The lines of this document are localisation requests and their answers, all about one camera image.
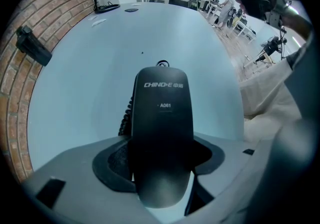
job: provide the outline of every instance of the brick wall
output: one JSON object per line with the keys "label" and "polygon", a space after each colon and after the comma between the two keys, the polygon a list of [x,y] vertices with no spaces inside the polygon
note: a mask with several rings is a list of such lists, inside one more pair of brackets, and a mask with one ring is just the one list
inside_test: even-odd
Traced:
{"label": "brick wall", "polygon": [[16,29],[28,25],[52,51],[93,10],[93,0],[21,0],[0,40],[0,147],[18,181],[33,169],[27,139],[31,94],[41,65],[15,47]]}

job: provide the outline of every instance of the white pants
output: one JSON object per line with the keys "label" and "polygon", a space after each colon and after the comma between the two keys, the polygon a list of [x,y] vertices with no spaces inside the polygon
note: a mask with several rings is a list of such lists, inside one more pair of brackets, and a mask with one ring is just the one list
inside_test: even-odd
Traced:
{"label": "white pants", "polygon": [[284,59],[240,83],[246,141],[273,139],[286,122],[301,118],[300,111],[284,84],[291,73],[292,70]]}

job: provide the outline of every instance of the black wall mount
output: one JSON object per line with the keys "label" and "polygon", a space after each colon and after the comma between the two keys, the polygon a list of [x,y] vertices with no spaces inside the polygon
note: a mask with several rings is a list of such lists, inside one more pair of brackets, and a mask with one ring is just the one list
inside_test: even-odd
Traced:
{"label": "black wall mount", "polygon": [[51,60],[51,53],[45,46],[36,38],[32,30],[27,26],[20,26],[16,30],[17,41],[16,47],[26,53],[39,64],[46,66]]}

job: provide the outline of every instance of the cable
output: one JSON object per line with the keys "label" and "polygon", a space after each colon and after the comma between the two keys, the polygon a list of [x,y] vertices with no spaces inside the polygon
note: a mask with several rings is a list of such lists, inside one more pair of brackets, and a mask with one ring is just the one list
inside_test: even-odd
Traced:
{"label": "cable", "polygon": [[121,125],[119,128],[118,136],[120,135],[131,135],[131,127],[132,127],[132,101],[131,97],[130,102],[128,104],[127,110],[125,110],[125,115],[121,121]]}
{"label": "cable", "polygon": [[[161,61],[157,62],[156,66],[170,67],[169,62],[166,60],[161,60]],[[136,80],[134,81],[133,91],[135,91]],[[121,135],[129,135],[130,136],[131,135],[132,111],[133,111],[132,108],[133,108],[133,101],[134,101],[133,98],[134,98],[134,96],[131,97],[130,102],[127,106],[127,110],[125,110],[125,115],[123,116],[123,119],[121,120],[121,125],[119,128],[118,136],[121,136]]]}
{"label": "cable", "polygon": [[263,63],[275,64],[275,62],[263,62]]}
{"label": "cable", "polygon": [[285,43],[283,44],[283,38],[284,38],[284,36],[285,36],[285,33],[284,32],[282,32],[283,34],[281,35],[281,30],[280,30],[280,40],[281,40],[281,60],[283,60],[283,58],[284,58],[284,52],[285,52],[285,49],[284,49],[284,47],[285,47]]}

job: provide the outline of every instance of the black coiled cable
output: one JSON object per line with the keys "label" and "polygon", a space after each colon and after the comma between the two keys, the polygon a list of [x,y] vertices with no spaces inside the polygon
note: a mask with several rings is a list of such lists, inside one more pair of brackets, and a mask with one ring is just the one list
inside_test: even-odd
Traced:
{"label": "black coiled cable", "polygon": [[119,128],[118,136],[120,135],[131,135],[131,127],[132,127],[132,97],[130,99],[130,102],[128,104],[127,110],[125,110],[125,115],[123,116],[123,119],[121,121],[121,125]]}
{"label": "black coiled cable", "polygon": [[[161,61],[157,62],[156,66],[170,67],[168,61],[166,61],[166,60],[161,60]],[[137,79],[135,79],[135,81],[134,81],[133,91],[135,91],[134,89],[135,89],[135,86],[136,86],[136,80]],[[120,125],[120,128],[119,128],[118,136],[131,135],[133,98],[134,97],[131,97],[130,102],[129,102],[128,107],[127,107],[127,110],[125,110],[125,115],[123,116],[123,119],[121,121],[121,125]]]}

